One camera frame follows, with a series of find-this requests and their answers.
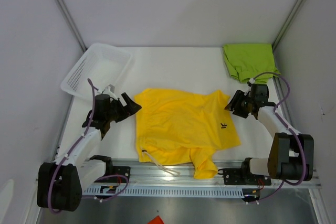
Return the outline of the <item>lime green shorts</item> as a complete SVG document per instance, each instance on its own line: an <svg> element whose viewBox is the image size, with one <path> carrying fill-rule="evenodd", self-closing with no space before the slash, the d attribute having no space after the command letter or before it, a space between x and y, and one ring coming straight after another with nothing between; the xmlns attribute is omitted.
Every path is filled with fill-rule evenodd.
<svg viewBox="0 0 336 224"><path fill-rule="evenodd" d="M271 44L225 44L224 63L231 78L247 83L256 77L256 83L266 84L276 68Z"/></svg>

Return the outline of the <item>yellow shorts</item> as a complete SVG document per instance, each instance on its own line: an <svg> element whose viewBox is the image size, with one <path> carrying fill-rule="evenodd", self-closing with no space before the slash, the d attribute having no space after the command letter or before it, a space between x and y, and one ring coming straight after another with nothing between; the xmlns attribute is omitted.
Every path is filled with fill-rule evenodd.
<svg viewBox="0 0 336 224"><path fill-rule="evenodd" d="M211 179L218 172L213 155L241 144L225 110L229 96L221 90L197 94L149 88L134 98L142 107L135 123L141 163L151 162L171 175L178 173L169 166L192 163L195 179Z"/></svg>

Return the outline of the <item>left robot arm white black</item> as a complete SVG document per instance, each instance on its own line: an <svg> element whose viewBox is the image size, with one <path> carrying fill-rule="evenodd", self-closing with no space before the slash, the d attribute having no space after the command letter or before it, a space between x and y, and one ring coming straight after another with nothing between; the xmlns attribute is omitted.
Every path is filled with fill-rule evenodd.
<svg viewBox="0 0 336 224"><path fill-rule="evenodd" d="M128 184L129 173L120 173L111 157L94 154L110 130L111 122L121 122L139 112L142 107L126 93L125 101L110 94L95 95L92 109L82 124L83 132L64 154L52 162L44 162L38 171L37 206L52 213L75 211L83 192L94 182Z"/></svg>

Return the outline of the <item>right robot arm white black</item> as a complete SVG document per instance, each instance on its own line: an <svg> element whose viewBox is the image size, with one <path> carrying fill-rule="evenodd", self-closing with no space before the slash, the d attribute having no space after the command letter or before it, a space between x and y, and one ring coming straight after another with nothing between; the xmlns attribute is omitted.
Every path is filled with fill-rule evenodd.
<svg viewBox="0 0 336 224"><path fill-rule="evenodd" d="M302 134L278 112L270 102L269 89L265 84L250 84L249 91L237 90L225 106L241 118L252 115L273 138L267 158L244 159L239 169L224 169L224 178L230 184L253 183L257 179L279 179L290 185L310 181L313 177L314 139Z"/></svg>

